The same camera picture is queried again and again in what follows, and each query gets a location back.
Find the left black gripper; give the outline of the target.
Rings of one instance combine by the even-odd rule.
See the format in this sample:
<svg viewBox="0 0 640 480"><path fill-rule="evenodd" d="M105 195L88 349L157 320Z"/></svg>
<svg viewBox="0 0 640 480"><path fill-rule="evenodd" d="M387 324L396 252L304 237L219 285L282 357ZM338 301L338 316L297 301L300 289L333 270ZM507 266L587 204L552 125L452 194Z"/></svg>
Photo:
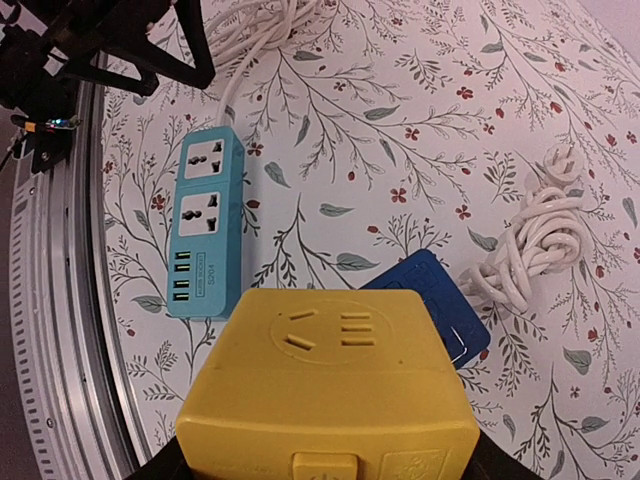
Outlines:
<svg viewBox="0 0 640 480"><path fill-rule="evenodd" d="M17 110L68 110L66 81L82 80L148 97L167 77L204 89L215 67L199 1L7 1L1 16L1 106ZM148 34L175 13L180 59ZM96 67L102 51L134 66L135 79Z"/></svg>

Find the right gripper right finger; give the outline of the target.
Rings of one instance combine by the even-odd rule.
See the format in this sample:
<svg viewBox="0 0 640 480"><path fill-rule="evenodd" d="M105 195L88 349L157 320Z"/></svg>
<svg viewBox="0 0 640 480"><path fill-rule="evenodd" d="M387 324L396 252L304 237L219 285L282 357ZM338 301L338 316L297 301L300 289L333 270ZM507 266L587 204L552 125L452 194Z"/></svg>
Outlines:
<svg viewBox="0 0 640 480"><path fill-rule="evenodd" d="M538 475L481 432L462 480L538 480Z"/></svg>

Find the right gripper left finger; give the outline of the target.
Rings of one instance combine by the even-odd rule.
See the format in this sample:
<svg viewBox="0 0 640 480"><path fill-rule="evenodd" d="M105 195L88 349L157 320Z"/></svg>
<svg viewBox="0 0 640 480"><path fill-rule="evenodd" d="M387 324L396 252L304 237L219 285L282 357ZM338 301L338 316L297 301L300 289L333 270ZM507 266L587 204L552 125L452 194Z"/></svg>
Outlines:
<svg viewBox="0 0 640 480"><path fill-rule="evenodd" d="M126 480L193 480L178 439L174 436L145 465L126 477Z"/></svg>

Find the blue cube socket adapter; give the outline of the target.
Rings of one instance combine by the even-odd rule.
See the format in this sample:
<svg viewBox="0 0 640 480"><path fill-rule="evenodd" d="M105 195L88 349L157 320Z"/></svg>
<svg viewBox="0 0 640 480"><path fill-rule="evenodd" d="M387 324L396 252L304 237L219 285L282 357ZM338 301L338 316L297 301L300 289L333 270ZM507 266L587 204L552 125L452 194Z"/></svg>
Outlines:
<svg viewBox="0 0 640 480"><path fill-rule="evenodd" d="M362 286L417 292L456 370L478 357L490 334L434 253L420 249Z"/></svg>

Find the yellow cube socket adapter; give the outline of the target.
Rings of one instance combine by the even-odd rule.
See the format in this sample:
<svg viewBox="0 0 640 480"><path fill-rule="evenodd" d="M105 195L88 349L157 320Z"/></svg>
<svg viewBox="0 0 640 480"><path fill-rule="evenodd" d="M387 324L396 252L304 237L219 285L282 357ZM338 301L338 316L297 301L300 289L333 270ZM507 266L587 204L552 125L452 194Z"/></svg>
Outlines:
<svg viewBox="0 0 640 480"><path fill-rule="evenodd" d="M176 423L198 479L459 479L480 432L411 290L250 289Z"/></svg>

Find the teal power strip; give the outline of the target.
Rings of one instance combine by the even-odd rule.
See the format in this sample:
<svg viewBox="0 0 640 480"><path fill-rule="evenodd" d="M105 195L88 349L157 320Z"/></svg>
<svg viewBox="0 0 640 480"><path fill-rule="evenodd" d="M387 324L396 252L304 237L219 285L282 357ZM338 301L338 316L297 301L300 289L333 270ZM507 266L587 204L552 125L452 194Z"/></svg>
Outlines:
<svg viewBox="0 0 640 480"><path fill-rule="evenodd" d="M242 294L245 150L229 126L182 144L168 256L167 310L224 321Z"/></svg>

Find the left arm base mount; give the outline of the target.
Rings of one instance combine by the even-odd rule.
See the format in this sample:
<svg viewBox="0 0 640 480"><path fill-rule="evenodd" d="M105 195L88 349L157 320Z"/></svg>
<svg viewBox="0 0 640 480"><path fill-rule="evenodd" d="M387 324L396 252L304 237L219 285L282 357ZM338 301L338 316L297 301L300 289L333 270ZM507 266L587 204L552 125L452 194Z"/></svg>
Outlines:
<svg viewBox="0 0 640 480"><path fill-rule="evenodd" d="M31 172L43 173L67 158L73 144L73 132L82 120L74 115L71 118L56 118L36 122L25 116L12 114L11 122L18 128L7 148L7 154L1 163L6 165L9 159L19 160L32 154Z"/></svg>

